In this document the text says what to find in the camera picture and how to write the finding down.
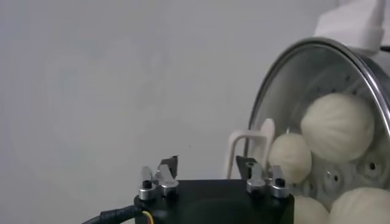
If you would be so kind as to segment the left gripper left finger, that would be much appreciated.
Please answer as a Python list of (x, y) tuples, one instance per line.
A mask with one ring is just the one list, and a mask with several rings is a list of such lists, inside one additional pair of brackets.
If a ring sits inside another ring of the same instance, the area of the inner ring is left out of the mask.
[(157, 197), (157, 188), (161, 187), (161, 196), (170, 197), (178, 190), (176, 180), (178, 156), (172, 156), (160, 161), (155, 174), (148, 166), (141, 168), (141, 184), (138, 188), (140, 200), (154, 200)]

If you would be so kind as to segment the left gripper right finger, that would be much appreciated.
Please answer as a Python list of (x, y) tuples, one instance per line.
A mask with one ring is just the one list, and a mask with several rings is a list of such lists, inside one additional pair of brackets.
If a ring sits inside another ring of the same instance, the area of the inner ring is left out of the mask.
[(262, 166), (254, 159), (236, 156), (241, 178), (246, 180), (246, 189), (254, 197), (288, 198), (289, 189), (279, 165), (270, 168)]

